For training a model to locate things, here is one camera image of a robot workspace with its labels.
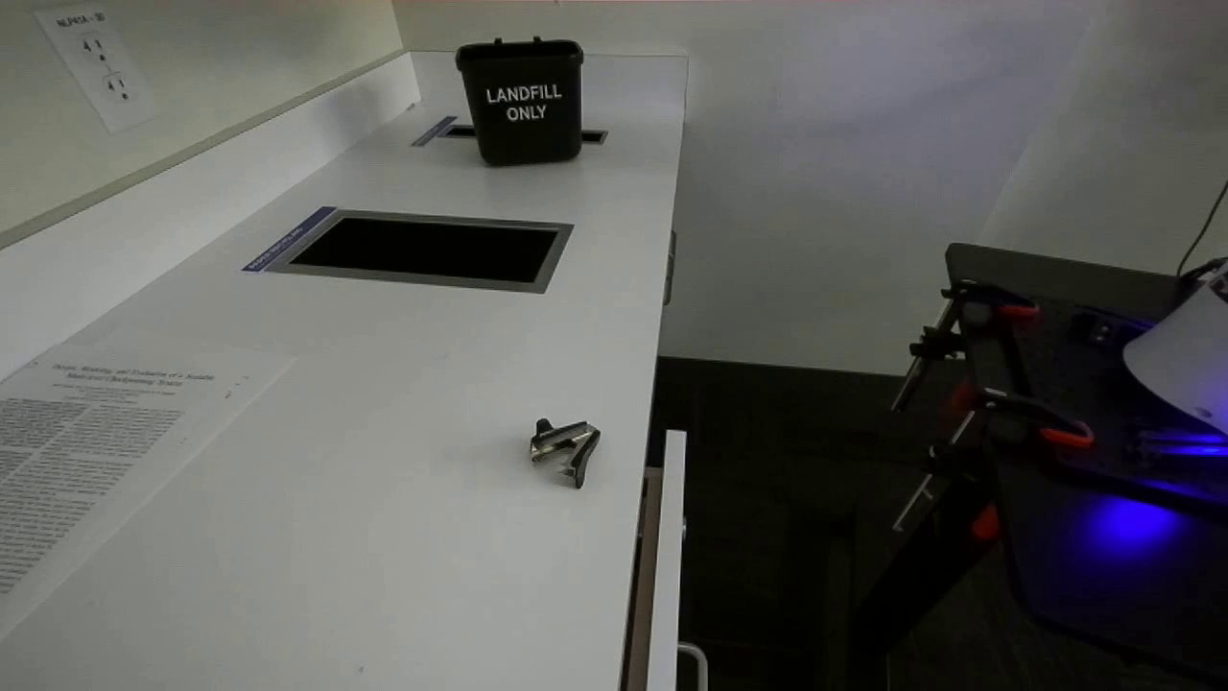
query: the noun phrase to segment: electrical outlet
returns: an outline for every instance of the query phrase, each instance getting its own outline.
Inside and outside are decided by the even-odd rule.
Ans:
[[[154,119],[154,93],[131,64],[107,6],[47,6],[34,18],[111,130]]]

